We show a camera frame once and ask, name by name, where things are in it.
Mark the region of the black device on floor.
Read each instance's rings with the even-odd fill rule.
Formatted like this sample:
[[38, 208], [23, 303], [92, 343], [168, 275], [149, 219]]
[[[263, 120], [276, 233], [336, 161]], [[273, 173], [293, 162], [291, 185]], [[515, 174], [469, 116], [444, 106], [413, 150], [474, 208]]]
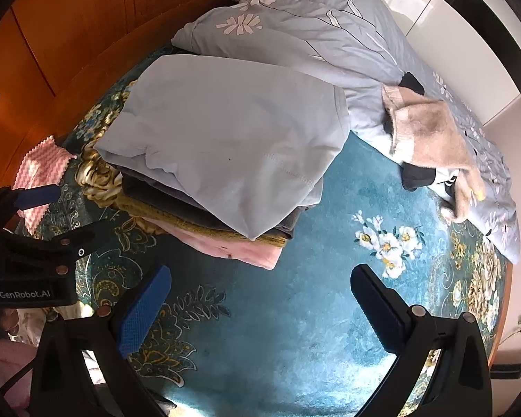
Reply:
[[517, 380], [521, 378], [521, 363], [493, 364], [490, 367], [493, 380]]

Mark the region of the teal floral bed blanket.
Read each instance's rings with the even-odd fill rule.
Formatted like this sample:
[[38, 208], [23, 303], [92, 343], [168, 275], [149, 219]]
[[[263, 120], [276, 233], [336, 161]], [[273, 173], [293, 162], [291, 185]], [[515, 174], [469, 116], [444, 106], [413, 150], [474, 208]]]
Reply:
[[272, 270], [210, 257], [115, 208], [119, 178], [93, 144], [141, 72], [115, 83], [63, 141], [75, 159], [37, 235], [107, 221], [107, 242], [77, 266], [78, 295], [92, 307], [115, 304], [155, 264], [170, 268], [171, 292], [129, 362], [178, 414], [356, 414], [394, 360], [351, 293], [358, 264], [433, 315], [471, 312], [492, 350], [507, 260], [470, 223], [446, 224], [433, 191], [404, 190], [399, 167], [357, 137]]

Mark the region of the pink white knitted cloth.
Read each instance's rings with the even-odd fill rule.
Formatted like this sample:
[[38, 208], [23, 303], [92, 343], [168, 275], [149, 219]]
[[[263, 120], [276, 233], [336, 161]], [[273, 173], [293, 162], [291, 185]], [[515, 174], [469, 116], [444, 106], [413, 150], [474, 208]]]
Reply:
[[55, 143], [49, 136], [23, 157], [13, 189], [31, 189], [59, 185], [72, 159], [77, 157]]

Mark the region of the olive knitted folded garment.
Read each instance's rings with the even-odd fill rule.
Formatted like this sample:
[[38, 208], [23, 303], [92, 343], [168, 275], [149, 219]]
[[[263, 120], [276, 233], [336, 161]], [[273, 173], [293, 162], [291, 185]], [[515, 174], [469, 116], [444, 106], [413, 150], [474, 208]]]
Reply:
[[211, 238], [220, 238], [224, 240], [233, 240], [241, 242], [262, 243], [274, 247], [285, 247], [287, 239], [280, 235], [261, 235], [255, 240], [246, 238], [233, 229], [214, 229], [204, 224], [191, 222], [187, 219], [180, 218], [164, 210], [157, 209], [144, 202], [139, 202], [125, 194], [118, 194], [115, 198], [115, 205], [119, 210], [125, 211], [130, 215], [137, 216], [142, 219], [150, 219], [153, 223], [157, 221], [170, 224], [176, 228], [185, 231], [191, 231], [198, 235], [206, 235]]

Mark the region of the dark grey folded garment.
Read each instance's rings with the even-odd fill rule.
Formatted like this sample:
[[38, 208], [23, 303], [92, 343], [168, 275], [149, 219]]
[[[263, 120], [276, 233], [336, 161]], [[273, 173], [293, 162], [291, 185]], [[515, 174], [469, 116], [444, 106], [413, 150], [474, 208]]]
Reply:
[[165, 186], [126, 167], [122, 167], [120, 172], [122, 189], [130, 198], [207, 227], [230, 228], [182, 191]]

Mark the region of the pink folded garment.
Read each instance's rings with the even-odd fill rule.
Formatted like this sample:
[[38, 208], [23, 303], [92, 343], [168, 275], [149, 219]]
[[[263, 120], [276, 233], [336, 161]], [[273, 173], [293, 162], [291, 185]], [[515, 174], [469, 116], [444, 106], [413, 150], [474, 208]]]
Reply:
[[260, 241], [198, 234], [195, 231], [182, 229], [169, 222], [147, 218], [146, 216], [144, 220], [173, 235], [196, 251], [211, 257], [238, 260], [266, 270], [275, 268], [283, 251], [283, 247]]

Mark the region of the orange wooden headboard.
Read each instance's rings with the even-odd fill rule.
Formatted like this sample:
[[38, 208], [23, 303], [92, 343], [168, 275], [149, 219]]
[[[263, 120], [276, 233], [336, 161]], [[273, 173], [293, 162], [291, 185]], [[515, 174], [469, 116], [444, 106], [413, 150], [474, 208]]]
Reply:
[[0, 0], [0, 187], [116, 80], [229, 0]]

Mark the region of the grey floral duvet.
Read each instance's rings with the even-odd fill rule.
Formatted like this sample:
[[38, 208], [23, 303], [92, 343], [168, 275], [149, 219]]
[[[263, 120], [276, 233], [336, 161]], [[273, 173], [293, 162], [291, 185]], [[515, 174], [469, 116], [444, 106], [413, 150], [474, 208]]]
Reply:
[[412, 73], [426, 96], [449, 106], [484, 181], [486, 197], [471, 208], [470, 222], [511, 263], [521, 259], [502, 153], [471, 109], [415, 53], [381, 0], [240, 0], [184, 25], [172, 43], [200, 55], [288, 67], [342, 88], [352, 131], [382, 154], [391, 139], [383, 128], [381, 89]]

